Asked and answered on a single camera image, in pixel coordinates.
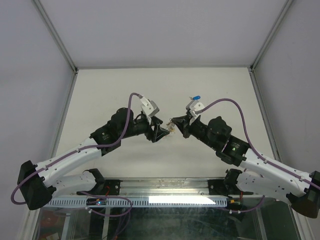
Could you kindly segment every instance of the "white robotic arm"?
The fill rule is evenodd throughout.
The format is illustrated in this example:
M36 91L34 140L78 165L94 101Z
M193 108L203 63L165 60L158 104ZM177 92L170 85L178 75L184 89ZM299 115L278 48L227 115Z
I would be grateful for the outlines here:
M186 115L171 121L185 138L190 135L215 150L225 163L242 167L245 171L230 169L223 181L222 194L229 196L239 192L251 192L283 201L298 213L309 218L318 216L320 207L320 172L303 172L278 162L258 152L251 144L240 106L228 98L219 99L207 107L193 99L186 106ZM234 103L241 114L245 142L231 135L232 128L219 116L208 125L200 121L200 113L222 101Z
M130 110L132 95L141 101L142 112L134 119ZM132 94L128 108L120 108L104 126L94 131L76 147L51 159L32 164L27 161L21 165L18 186L11 195L15 204L24 204L14 200L15 192L20 189L30 210L43 207L53 197L86 191L99 192L105 179L98 169L89 169L78 175L64 176L80 165L106 155L121 146L121 139L144 134L153 143L170 132L161 127L163 123L155 115L159 108L142 95Z

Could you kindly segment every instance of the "enclosure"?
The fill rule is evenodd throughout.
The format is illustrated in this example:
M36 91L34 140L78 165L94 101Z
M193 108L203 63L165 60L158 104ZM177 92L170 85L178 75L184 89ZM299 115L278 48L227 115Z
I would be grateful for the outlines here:
M200 95L205 105L234 99L259 151L302 171L318 170L319 8L316 0L2 1L1 239L37 239L49 227L57 239L111 239L124 218L99 218L66 202L29 211L13 205L10 194L22 163L76 146L126 107L131 92L156 102L163 126L185 114L189 97ZM139 114L138 100L132 110ZM231 103L216 105L201 120L217 116L245 139ZM319 239L319 218L272 198L241 219L218 207L145 202L159 193L226 201L206 184L231 166L177 128L155 144L144 136L125 139L120 149L70 174L90 168L122 181L120 195L137 201L119 239ZM260 198L243 201L250 208ZM121 208L109 204L95 207Z

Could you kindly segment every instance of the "white wall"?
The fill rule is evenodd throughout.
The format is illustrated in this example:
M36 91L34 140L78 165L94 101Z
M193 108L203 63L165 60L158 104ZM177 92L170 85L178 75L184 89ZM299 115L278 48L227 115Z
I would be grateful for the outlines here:
M20 165L49 156L72 72L31 0L0 1L0 239L15 239Z
M164 126L186 113L190 96L203 104L231 98L243 108L253 144L272 156L262 116L247 68L136 68L80 70L68 108L58 153L63 153L106 124L119 108L127 107L131 92L144 94L158 105ZM141 102L132 100L139 114ZM232 134L245 139L241 117L230 102L212 107L201 116L204 123L222 116ZM119 149L73 171L98 168L105 177L224 177L228 168L215 152L194 137L184 139L179 130L157 143L144 135L122 141Z
M281 160L320 171L320 1L296 1L256 69ZM320 239L320 217L310 219Z

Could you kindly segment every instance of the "purple cable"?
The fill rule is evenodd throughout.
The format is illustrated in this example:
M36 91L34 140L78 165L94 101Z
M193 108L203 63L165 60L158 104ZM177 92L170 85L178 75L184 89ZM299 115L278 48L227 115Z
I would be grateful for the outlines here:
M287 174L290 174L291 176L294 176L295 178L301 180L301 176L299 176L298 174L296 174L296 173L294 173L294 172L292 172L292 171L290 171L290 170L288 170L288 169L285 169L285 168L282 167L282 166L279 166L279 165L276 164L276 163L273 163L273 162L271 162L271 161L266 160L266 159L265 159L263 156L261 156L261 154L255 149L255 147L253 146L252 142L251 142L250 139L249 139L249 135L248 135L248 132L247 132L247 127L246 127L246 122L245 122L244 113L242 112L241 107L239 106L239 104L238 104L236 101L234 101L234 100L232 100L232 99L230 99L230 98L221 98L221 99L218 99L218 100L210 103L210 104L209 104L208 106L206 106L204 109L199 110L199 111L196 111L195 113L196 113L196 114L203 113L204 111L206 111L206 110L208 110L209 108L211 108L213 105L215 105L215 104L217 104L217 103L220 103L220 102L231 102L231 103L233 103L233 104L238 108L238 110L239 110L239 112L240 112L240 115L241 115L241 119L242 119L242 125L243 125L243 130L244 130L245 138L246 138L246 140L248 141L248 143L249 143L249 145L250 145L250 148L251 148L252 151L258 156L258 158L260 158L262 161L267 161L267 163L270 164L271 166L273 166L273 167L275 167L275 168L277 168L277 169L280 169L280 170L286 172ZM302 181L304 181L305 183L307 183L307 184L315 187L316 189L320 190L320 186L314 184L313 182L311 182L311 181L309 181L309 180L307 180L307 179L304 179L304 178L302 179Z
M261 200L260 200L260 202L256 205L256 206L254 206L254 207L252 207L252 208L249 208L249 209L247 209L247 210L240 210L240 211L237 211L237 210L231 210L231 212L232 213L235 213L235 214L237 214L237 213L248 213L248 212L251 212L251 211L253 211L253 210L256 210L256 209L258 209L258 208L260 208L261 206L262 206L262 204L264 203L264 201L265 201L265 198L266 198L266 196L262 196L262 198L261 198ZM223 211L228 211L228 212L230 212L230 209L227 209L227 208L221 208L221 210L223 210Z
M119 234L121 234L128 226L129 222L130 222L130 218L131 218L131 214L130 212L128 213L128 220L126 221L126 224L124 225L124 227L119 231L120 227L122 226L122 224L124 223L126 217L123 218L123 220L119 223L118 227L115 230L114 236L111 238L112 240L115 239Z
M79 151L82 151L82 150L85 150L85 149L89 149L89 148L110 148L110 147L113 147L114 145L118 144L122 138L124 137L124 135L126 134L126 131L127 131L127 128L128 128L128 125L129 125L129 120L130 120L130 110L131 110L131 102L132 102L132 97L133 96L138 96L140 99L142 98L142 95L136 93L136 92L133 92L130 94L129 96L129 101L128 101L128 110L127 110L127 114L126 114L126 120L125 120L125 125L124 125L124 128L123 128L123 131L120 135L120 137L118 138L117 141L115 141L114 143L111 143L111 144L100 144L100 145L88 145L88 146L83 146L81 148L79 148L78 150ZM51 166L53 166L54 164L60 162L61 160L73 155L73 154L76 154L78 153L76 150L74 151L71 151L69 153L67 153L66 155L58 158L57 160L51 162L50 164L48 164L46 167L49 168ZM40 168L39 170L31 173L29 176L27 176L25 179L23 179L16 187L15 189L13 190L12 194L11 194L11 202L15 205L24 205L26 204L26 202L19 202L19 201L16 201L15 200L15 194L16 192L21 188L21 186L23 184L25 184L29 179L31 179L33 176L37 175L38 173L44 171L45 169L44 168Z
M87 193L85 191L81 191L80 193L82 193L84 195L87 195L87 196L90 196L90 197L93 197L93 198L96 198L96 199L123 199L123 200L128 201L129 204L130 204L130 208L127 211L125 211L124 213L118 214L118 215L103 214L103 213L100 213L100 212L95 211L92 208L88 207L88 209L90 209L93 213L98 214L100 216L104 216L104 217L121 217L121 216L124 216L127 213L129 213L131 211L132 207L133 207L132 201L130 199L126 198L126 197L123 197L123 196L97 196L97 195L92 195L90 193Z

